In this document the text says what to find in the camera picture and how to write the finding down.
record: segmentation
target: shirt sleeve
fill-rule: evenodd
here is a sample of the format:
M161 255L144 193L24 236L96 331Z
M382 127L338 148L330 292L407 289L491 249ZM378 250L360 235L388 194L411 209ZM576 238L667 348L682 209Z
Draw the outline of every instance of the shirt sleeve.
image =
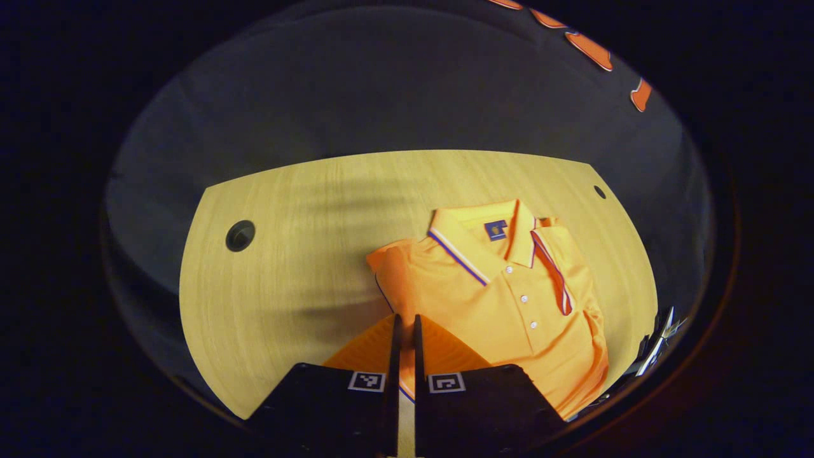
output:
M401 315L406 337L413 335L418 300L409 264L409 253L414 245L413 239L399 240L367 255L367 263L387 304Z

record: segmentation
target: orange fabric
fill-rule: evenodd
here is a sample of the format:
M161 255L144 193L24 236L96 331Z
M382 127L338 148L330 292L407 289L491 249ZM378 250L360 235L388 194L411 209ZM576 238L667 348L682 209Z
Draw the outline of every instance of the orange fabric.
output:
M421 334L425 375L474 371L492 366L461 339L426 316L421 317Z
M490 240L488 224L500 221L505 238ZM518 364L563 418L601 393L608 367L602 312L591 272L556 218L538 220L519 200L438 209L429 237L382 247L368 263L405 322L401 386L408 395L415 314L491 365Z
M567 38L572 45L576 46L576 49L582 51L583 54L587 55L592 61L596 62L597 65L608 72L613 70L613 64L610 62L611 53L608 52L607 49L599 46L597 43L581 33L565 32L565 38Z
M653 88L647 84L647 81L639 78L639 87L630 91L630 100L636 105L637 110L640 112L645 111L645 108L647 108L647 99L650 98L650 92L652 91Z
M533 8L529 8L529 9L532 10L532 15L534 15L534 19L537 19L537 22L539 22L540 24L543 24L545 27L548 27L549 29L564 29L564 28L566 28L565 24L563 24L562 22L556 20L555 18L553 18L551 16L544 15L543 13L541 13L538 10L535 10Z
M521 4L517 3L517 2L512 2L511 0L489 0L489 1L496 4L496 5L500 5L502 7L509 8L510 10L522 10L523 9L523 5L521 5Z
M322 365L349 371L387 373L395 320L396 315L390 315L367 328Z

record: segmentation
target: collar trim stripe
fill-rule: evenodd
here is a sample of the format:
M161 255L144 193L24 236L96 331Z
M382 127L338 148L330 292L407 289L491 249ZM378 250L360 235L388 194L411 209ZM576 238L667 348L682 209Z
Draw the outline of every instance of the collar trim stripe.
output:
M573 307L571 306L571 295L568 294L568 290L565 287L565 277L562 276L562 272L559 270L559 267L557 267L554 259L549 254L549 250L545 247L545 242L536 233L532 233L532 236L534 237L534 242L540 247L540 251L543 252L551 265L554 266L554 270L557 272L557 275L559 275L562 285L562 302L560 304L560 310L562 311L563 315L569 315L573 310Z
M461 264L461 266L463 266L463 268L466 269L467 272L472 274L472 276L474 276L475 279L478 280L483 286L486 286L489 283L489 278L487 278L487 276L484 275L483 272L479 271L478 268L475 267L475 265L472 264L469 259L466 259L466 257L463 254L461 254L461 252L458 251L457 248L455 248L455 245L451 244L449 240L447 240L447 238L444 237L443 234L438 232L435 228L431 227L429 235L436 242L438 242L439 245L444 247L447 253L449 253L449 255L452 256L455 259L455 261L457 261L458 264Z

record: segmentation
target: orange polo shirt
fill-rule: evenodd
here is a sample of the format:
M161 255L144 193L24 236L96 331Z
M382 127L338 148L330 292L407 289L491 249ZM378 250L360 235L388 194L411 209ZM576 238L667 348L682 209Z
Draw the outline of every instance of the orange polo shirt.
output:
M490 364L518 364L568 418L602 392L608 368L593 277L569 231L520 200L438 209L423 240L367 257L405 340L401 389L414 399L415 315Z

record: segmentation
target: dark background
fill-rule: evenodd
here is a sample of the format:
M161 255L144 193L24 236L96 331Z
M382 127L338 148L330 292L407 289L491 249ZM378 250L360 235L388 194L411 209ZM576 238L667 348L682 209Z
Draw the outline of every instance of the dark background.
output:
M585 449L605 455L804 456L814 385L804 333L811 242L812 11L790 3L529 2L590 31L653 81L706 154L725 154L742 223L737 283L689 373ZM4 441L13 455L269 452L183 394L135 345L98 247L107 172L158 89L198 55L284 5L26 2L11 44L3 182Z

